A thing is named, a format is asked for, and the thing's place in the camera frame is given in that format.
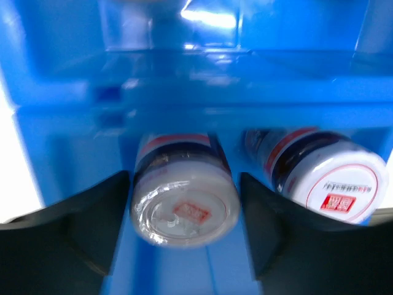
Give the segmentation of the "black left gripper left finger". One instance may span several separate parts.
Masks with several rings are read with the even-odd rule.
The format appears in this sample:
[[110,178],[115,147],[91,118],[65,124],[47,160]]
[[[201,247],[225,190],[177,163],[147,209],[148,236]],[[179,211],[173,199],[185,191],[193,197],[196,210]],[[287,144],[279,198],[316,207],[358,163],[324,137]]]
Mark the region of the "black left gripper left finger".
[[130,189],[127,171],[1,224],[1,294],[99,294]]

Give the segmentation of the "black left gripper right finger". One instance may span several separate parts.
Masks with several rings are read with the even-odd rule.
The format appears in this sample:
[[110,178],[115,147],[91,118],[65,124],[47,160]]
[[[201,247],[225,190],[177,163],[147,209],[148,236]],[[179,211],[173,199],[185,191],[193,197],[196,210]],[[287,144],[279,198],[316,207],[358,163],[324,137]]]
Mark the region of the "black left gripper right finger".
[[240,197],[264,294],[391,294],[392,222],[336,221],[274,193],[248,173]]

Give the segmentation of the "short white-cap jar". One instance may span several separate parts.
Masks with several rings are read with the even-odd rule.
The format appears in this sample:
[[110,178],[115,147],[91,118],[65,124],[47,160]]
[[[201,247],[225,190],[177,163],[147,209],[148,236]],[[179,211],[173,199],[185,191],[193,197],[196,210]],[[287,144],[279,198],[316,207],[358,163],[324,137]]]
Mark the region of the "short white-cap jar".
[[130,218],[145,241],[203,246],[231,231],[240,200],[213,133],[143,135],[135,161]]
[[323,216],[360,224],[386,195],[385,161],[341,133],[252,129],[244,145],[275,192]]

